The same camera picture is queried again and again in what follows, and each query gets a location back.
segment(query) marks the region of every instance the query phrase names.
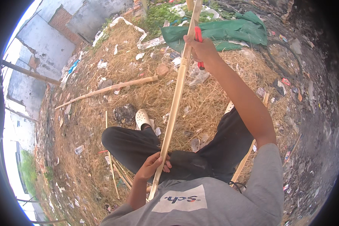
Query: t-shirt sleeve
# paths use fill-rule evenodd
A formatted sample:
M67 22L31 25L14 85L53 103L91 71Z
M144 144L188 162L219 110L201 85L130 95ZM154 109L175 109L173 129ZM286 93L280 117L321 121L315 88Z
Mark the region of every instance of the t-shirt sleeve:
M132 211L133 211L133 208L128 203L125 203L122 206L120 206L118 209L113 211L113 213L107 215L100 223L100 226L109 226L111 225L111 222L113 220L120 218Z
M284 205L283 169L277 145L269 143L258 150L243 195L272 215L274 221L281 221Z

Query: shirt logo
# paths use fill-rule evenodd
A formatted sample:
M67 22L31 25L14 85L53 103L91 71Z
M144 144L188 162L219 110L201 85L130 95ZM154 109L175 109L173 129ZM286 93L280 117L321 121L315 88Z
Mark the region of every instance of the shirt logo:
M198 209L207 209L205 190L202 184L184 192L166 192L154 206L152 212L168 213L172 210L193 211Z

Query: forearm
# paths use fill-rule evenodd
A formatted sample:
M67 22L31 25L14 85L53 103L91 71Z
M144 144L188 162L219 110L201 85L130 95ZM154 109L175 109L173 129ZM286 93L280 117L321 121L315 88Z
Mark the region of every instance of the forearm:
M213 65L212 75L233 102L258 147L270 142L276 144L271 116L262 101L221 58L213 62Z
M146 204L147 181L134 177L131 192L127 203L134 209L139 209Z

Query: green tarp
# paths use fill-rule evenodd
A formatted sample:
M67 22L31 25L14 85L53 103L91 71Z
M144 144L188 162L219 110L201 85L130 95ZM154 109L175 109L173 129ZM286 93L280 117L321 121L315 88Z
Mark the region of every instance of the green tarp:
M252 44L267 45L265 24L252 12L236 13L237 20L222 20L199 24L203 38L210 38L217 51L241 49L241 45L229 43L228 40L244 40ZM178 52L184 48L183 36L188 27L169 26L161 28L163 39Z

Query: person's left hand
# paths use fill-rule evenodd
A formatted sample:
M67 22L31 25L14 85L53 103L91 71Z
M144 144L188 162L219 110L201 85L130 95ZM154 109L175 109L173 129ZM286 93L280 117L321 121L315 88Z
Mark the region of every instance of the person's left hand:
M163 171L164 172L169 172L170 168L172 168L172 165L169 161L170 157L167 155L166 156L166 163L163 166ZM142 167L138 170L138 172L135 175L135 178L138 178L140 180L149 180L151 176L154 175L156 172L156 169L162 164L163 158L160 156L160 152L158 151L157 153L149 156L145 163L142 165Z

